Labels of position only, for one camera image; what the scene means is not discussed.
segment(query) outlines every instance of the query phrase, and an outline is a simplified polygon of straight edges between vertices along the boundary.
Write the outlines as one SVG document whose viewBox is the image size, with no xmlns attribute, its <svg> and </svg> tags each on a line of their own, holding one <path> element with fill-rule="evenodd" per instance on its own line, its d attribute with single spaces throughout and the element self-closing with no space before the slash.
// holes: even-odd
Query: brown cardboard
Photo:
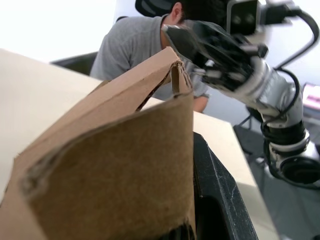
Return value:
<svg viewBox="0 0 320 240">
<path fill-rule="evenodd" d="M 175 97 L 138 112 L 170 79 Z M 14 160 L 0 239 L 195 233 L 191 88 L 166 48 L 80 101 Z"/>
</svg>

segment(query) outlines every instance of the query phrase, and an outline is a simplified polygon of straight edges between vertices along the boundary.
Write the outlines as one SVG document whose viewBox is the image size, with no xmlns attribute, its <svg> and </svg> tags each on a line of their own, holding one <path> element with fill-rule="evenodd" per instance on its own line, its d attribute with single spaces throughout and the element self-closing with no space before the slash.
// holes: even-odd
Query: beige table surface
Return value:
<svg viewBox="0 0 320 240">
<path fill-rule="evenodd" d="M 0 199 L 13 158 L 100 81 L 0 49 Z M 148 106 L 161 101 L 152 98 Z M 201 134 L 237 182 L 260 240 L 278 240 L 230 123 L 194 113 Z"/>
</svg>

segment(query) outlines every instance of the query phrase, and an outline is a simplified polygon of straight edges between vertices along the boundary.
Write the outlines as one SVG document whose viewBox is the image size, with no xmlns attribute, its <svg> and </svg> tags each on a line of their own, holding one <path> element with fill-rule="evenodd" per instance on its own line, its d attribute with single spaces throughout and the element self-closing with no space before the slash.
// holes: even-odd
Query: robotic arm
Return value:
<svg viewBox="0 0 320 240">
<path fill-rule="evenodd" d="M 314 39 L 276 68 L 264 60 L 265 45 L 252 45 L 241 35 L 231 36 L 214 23 L 187 20 L 184 26 L 165 25 L 162 30 L 176 52 L 198 66 L 194 71 L 205 84 L 261 114 L 264 153 L 273 176 L 319 190 L 313 183 L 320 180 L 320 154 L 304 127 L 300 85 L 293 73 L 283 69 L 314 45 L 319 28 L 299 9 L 287 9 L 286 14 L 305 20 Z"/>
</svg>

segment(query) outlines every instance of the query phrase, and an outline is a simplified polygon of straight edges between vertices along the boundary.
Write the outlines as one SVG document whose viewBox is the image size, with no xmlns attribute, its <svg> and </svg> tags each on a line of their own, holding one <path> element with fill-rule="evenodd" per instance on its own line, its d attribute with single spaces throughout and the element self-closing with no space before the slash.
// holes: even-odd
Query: gray t-shirt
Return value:
<svg viewBox="0 0 320 240">
<path fill-rule="evenodd" d="M 127 17 L 114 24 L 104 37 L 91 69 L 91 77 L 113 80 L 162 50 L 160 30 L 163 17 Z M 185 69 L 191 73 L 194 65 L 184 60 Z M 201 77 L 190 74 L 194 96 L 206 95 L 208 86 Z M 153 97 L 166 100 L 172 96 L 172 85 L 161 86 Z"/>
</svg>

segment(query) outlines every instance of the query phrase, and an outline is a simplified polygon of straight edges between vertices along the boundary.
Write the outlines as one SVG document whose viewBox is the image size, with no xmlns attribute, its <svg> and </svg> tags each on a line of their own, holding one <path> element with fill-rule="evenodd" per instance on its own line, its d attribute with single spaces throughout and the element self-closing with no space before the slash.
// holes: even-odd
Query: white wall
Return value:
<svg viewBox="0 0 320 240">
<path fill-rule="evenodd" d="M 295 0 L 294 2 L 309 13 L 320 25 L 320 0 Z M 269 31 L 270 36 L 267 41 L 269 53 L 266 60 L 272 67 L 295 53 L 312 37 L 309 27 L 301 20 L 293 20 L 292 25 L 273 26 Z M 320 44 L 288 66 L 288 69 L 296 74 L 301 85 L 305 82 L 320 85 L 319 56 Z M 240 123 L 249 115 L 244 104 L 235 99 L 226 97 L 213 89 L 211 94 L 212 97 L 204 111 L 206 114 L 228 121 L 233 125 Z M 254 124 L 253 128 L 260 131 L 258 124 Z"/>
<path fill-rule="evenodd" d="M 117 0 L 5 0 L 0 48 L 43 62 L 97 51 Z"/>
<path fill-rule="evenodd" d="M 135 8 L 136 0 L 117 0 L 114 12 L 114 22 L 121 16 L 142 16 Z"/>
</svg>

